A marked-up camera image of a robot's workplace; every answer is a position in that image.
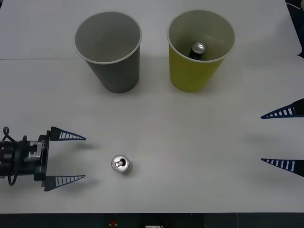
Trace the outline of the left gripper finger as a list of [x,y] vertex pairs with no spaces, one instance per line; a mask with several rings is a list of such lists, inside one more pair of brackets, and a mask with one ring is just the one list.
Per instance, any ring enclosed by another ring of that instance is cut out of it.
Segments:
[[51,191],[56,188],[68,185],[85,178],[85,175],[75,176],[47,176],[44,181],[44,191]]
[[50,141],[85,141],[86,138],[69,131],[62,130],[57,127],[50,129]]

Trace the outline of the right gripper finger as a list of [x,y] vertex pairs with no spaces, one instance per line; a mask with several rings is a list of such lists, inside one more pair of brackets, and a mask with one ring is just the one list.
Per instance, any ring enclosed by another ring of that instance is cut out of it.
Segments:
[[292,104],[273,110],[263,116],[261,119],[275,118],[303,118],[304,117],[304,99],[297,100]]
[[261,161],[266,162],[272,166],[278,167],[285,171],[289,171],[301,177],[304,176],[304,161],[303,160],[284,160],[284,159],[270,159],[261,158]]

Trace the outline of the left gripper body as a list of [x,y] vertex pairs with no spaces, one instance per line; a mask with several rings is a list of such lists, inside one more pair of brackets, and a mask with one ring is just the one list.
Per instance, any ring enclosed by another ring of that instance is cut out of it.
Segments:
[[50,130],[40,135],[37,141],[28,141],[24,136],[15,152],[13,181],[21,175],[32,175],[35,181],[46,179]]

